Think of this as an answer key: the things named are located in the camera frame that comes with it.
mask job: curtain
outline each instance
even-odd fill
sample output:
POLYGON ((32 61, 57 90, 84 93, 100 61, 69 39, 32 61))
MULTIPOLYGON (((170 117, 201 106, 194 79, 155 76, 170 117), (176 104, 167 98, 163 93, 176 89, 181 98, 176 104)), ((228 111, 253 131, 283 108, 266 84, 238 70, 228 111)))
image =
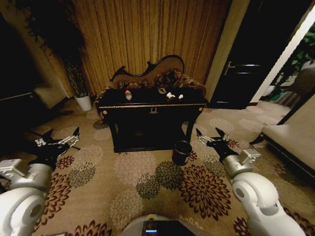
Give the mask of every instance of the curtain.
POLYGON ((141 74, 147 61, 170 54, 180 55, 185 73, 205 83, 229 5, 230 0, 75 0, 91 94, 109 85, 121 66, 141 74))

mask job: sofa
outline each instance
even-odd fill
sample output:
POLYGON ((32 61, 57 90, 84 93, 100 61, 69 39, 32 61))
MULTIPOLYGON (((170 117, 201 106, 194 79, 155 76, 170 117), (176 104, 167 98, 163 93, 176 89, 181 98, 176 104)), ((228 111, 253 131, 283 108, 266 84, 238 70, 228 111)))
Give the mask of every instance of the sofa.
POLYGON ((285 160, 298 167, 304 174, 315 180, 315 95, 313 89, 310 98, 299 109, 284 117, 278 125, 262 128, 263 138, 279 151, 285 160))

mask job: black trash can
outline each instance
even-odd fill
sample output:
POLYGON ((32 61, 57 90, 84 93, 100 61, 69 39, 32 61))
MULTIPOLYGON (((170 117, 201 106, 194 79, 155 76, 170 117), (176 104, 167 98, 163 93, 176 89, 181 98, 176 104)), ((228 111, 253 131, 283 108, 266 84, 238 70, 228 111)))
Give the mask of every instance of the black trash can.
POLYGON ((176 165, 184 166, 187 164, 191 152, 192 147, 188 142, 184 140, 177 141, 174 146, 172 160, 176 165))

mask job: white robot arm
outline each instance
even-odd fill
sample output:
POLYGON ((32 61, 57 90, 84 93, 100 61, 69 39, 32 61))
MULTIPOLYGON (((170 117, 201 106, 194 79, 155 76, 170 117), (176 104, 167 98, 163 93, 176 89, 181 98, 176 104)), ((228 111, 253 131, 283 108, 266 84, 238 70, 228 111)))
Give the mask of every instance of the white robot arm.
POLYGON ((216 128, 221 137, 209 138, 197 130, 198 140, 213 147, 230 177, 233 193, 248 216, 247 226, 253 236, 305 236, 301 227, 289 217, 279 202, 278 192, 271 181, 252 173, 252 163, 260 154, 255 149, 240 155, 227 146, 228 136, 216 128))
POLYGON ((32 235, 45 209, 57 157, 79 141, 79 128, 63 140, 53 140, 51 133, 36 140, 38 157, 29 166, 20 159, 0 162, 0 175, 11 181, 10 190, 0 195, 0 236, 32 235))

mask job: console table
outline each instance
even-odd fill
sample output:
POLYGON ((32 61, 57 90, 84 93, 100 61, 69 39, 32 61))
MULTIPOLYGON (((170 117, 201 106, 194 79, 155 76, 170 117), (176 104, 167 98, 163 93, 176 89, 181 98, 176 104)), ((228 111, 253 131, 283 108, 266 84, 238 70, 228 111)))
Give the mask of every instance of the console table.
POLYGON ((130 101, 124 89, 109 89, 104 94, 97 109, 110 127, 114 152, 168 150, 178 140, 190 142, 193 125, 207 100, 200 91, 191 88, 169 91, 176 98, 169 100, 156 88, 130 89, 130 101), (185 121, 186 134, 182 130, 185 121))

